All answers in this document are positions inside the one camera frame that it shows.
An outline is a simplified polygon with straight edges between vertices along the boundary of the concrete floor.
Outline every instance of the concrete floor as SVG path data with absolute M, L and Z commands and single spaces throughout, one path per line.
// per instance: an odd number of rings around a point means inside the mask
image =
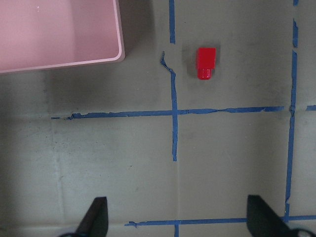
M 172 237 L 173 225 L 129 221 L 246 217 L 248 194 L 284 216 L 292 50 L 298 55 L 289 216 L 316 232 L 316 1 L 120 0 L 123 62 L 0 76 L 0 237 L 73 230 L 107 196 L 109 237 Z M 299 27 L 293 48 L 293 18 Z M 195 52 L 217 48 L 200 81 Z M 72 113 L 284 106 L 280 112 L 66 120 Z M 247 237 L 245 223 L 180 225 L 180 237 Z

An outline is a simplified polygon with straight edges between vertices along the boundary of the torn tape piece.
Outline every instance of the torn tape piece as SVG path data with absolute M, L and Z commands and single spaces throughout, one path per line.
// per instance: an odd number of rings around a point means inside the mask
M 93 118 L 123 118 L 123 117 L 141 117 L 141 116 L 170 116 L 171 110 L 161 111 L 134 111 L 134 112 L 118 112 L 118 113 L 88 113 L 82 115 L 80 113 L 72 114 L 68 119 L 93 119 Z
M 293 46 L 295 48 L 297 48 L 298 46 L 298 27 L 294 19 L 293 19 Z
M 137 223 L 130 221 L 130 222 L 128 222 L 128 224 L 125 224 L 125 226 L 133 226 L 133 227 L 137 228 Z
M 169 0 L 170 43 L 176 44 L 174 0 Z
M 164 60 L 164 51 L 160 63 L 170 72 L 171 79 L 171 104 L 172 104 L 172 156 L 173 161 L 177 161 L 178 149 L 178 103 L 176 91 L 176 74 L 172 68 L 168 67 Z
M 316 111 L 316 105 L 308 105 L 306 111 Z

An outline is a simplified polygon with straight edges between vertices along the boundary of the red block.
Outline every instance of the red block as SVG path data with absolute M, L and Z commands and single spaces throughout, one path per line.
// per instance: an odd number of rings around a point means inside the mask
M 212 70 L 215 69 L 216 48 L 199 48 L 197 50 L 197 77 L 201 80 L 208 80 L 212 77 Z

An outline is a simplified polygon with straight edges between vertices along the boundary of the blue tape line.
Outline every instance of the blue tape line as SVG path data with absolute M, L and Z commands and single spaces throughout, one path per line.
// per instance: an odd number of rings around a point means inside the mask
M 308 105 L 306 111 L 316 111 L 316 105 Z
M 187 114 L 210 114 L 215 112 L 228 112 L 228 113 L 257 113 L 257 112 L 278 112 L 284 110 L 284 106 L 275 107 L 248 107 L 248 108 L 227 108 L 227 109 L 190 109 L 178 110 L 179 115 Z
M 164 60 L 164 52 L 160 63 L 170 72 L 171 77 L 171 102 L 172 102 L 172 156 L 173 161 L 177 161 L 177 147 L 178 147 L 178 103 L 176 91 L 176 74 L 172 68 L 168 67 Z
M 297 48 L 298 46 L 298 27 L 294 19 L 293 19 L 293 46 L 295 48 Z
M 291 113 L 295 113 L 296 104 L 296 81 L 297 81 L 297 53 L 292 51 L 292 90 L 291 90 Z
M 170 43 L 176 44 L 174 0 L 169 0 Z
M 183 220 L 181 225 L 197 225 L 197 224 L 224 224 L 224 223 L 244 223 L 247 218 L 225 218 L 225 219 L 201 219 L 201 220 Z
M 179 225 L 174 225 L 174 237 L 179 237 Z
M 169 221 L 144 221 L 129 222 L 125 226 L 168 226 L 168 225 L 200 225 L 200 224 L 224 224 L 224 223 L 245 223 L 247 218 L 223 218 L 223 219 L 200 219 L 200 220 L 169 220 Z
M 287 170 L 286 170 L 286 189 L 285 189 L 285 215 L 284 221 L 289 221 L 294 150 L 294 132 L 295 132 L 295 108 L 296 108 L 296 82 L 297 82 L 297 53 L 292 51 L 292 90 L 291 90 L 291 118 L 290 129 L 288 134 L 288 152 L 287 152 Z
M 118 112 L 118 113 L 80 113 L 72 114 L 68 119 L 93 119 L 93 118 L 123 118 L 123 117 L 141 117 L 141 116 L 170 116 L 171 110 L 161 111 L 135 111 L 135 112 Z
M 316 215 L 310 216 L 290 216 L 290 221 L 305 221 L 305 220 L 316 220 Z

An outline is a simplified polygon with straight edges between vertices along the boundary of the pink bin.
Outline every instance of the pink bin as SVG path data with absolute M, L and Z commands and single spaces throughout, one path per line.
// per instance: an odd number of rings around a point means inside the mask
M 0 73 L 118 62 L 118 0 L 1 0 Z

